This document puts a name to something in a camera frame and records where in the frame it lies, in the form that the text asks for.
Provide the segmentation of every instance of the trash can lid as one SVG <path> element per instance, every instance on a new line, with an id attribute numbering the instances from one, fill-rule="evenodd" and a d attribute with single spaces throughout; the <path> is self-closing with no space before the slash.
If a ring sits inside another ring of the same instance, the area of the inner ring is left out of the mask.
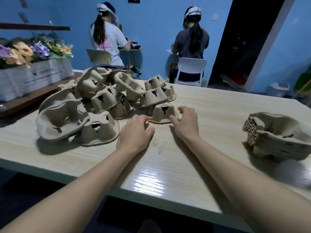
<path id="1" fill-rule="evenodd" d="M 274 82 L 270 85 L 270 87 L 273 87 L 274 89 L 288 91 L 290 89 L 290 86 L 287 83 L 277 83 Z"/>

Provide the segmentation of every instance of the white trash bin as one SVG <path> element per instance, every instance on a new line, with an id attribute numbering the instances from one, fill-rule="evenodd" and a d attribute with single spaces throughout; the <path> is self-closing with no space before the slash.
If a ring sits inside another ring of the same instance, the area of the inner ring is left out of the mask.
<path id="1" fill-rule="evenodd" d="M 286 83 L 272 83 L 267 89 L 268 96 L 283 97 L 290 89 L 290 86 Z"/>

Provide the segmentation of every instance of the pink print on shirt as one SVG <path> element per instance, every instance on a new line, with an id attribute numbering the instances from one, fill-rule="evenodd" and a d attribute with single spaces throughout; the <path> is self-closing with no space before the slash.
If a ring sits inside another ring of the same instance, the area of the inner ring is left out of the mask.
<path id="1" fill-rule="evenodd" d="M 95 43 L 95 48 L 96 49 L 111 49 L 112 46 L 109 45 L 109 43 L 107 43 L 107 39 L 108 39 L 108 36 L 105 35 L 105 41 L 104 41 L 104 44 L 100 44 L 98 45 L 97 43 Z"/>

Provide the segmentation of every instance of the gray t-shirt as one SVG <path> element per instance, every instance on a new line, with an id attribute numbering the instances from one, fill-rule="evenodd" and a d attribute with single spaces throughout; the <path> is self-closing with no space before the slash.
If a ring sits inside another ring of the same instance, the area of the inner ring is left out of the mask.
<path id="1" fill-rule="evenodd" d="M 201 48 L 200 50 L 192 54 L 189 52 L 189 46 L 191 42 L 189 29 L 190 28 L 187 28 L 177 34 L 173 48 L 175 50 L 178 50 L 180 57 L 203 59 L 203 51 L 208 47 L 210 36 L 208 35 L 207 31 L 205 31 L 205 29 L 201 28 L 203 31 L 203 35 L 201 38 Z"/>

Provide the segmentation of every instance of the woman in white t-shirt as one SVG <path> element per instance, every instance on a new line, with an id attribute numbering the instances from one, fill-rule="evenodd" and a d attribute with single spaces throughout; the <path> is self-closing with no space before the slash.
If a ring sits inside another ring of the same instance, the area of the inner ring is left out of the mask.
<path id="1" fill-rule="evenodd" d="M 124 66 L 118 45 L 126 51 L 131 50 L 133 40 L 126 40 L 121 30 L 115 26 L 118 18 L 115 8 L 109 2 L 97 6 L 98 16 L 91 24 L 91 37 L 96 50 L 105 50 L 111 54 L 112 65 Z"/>

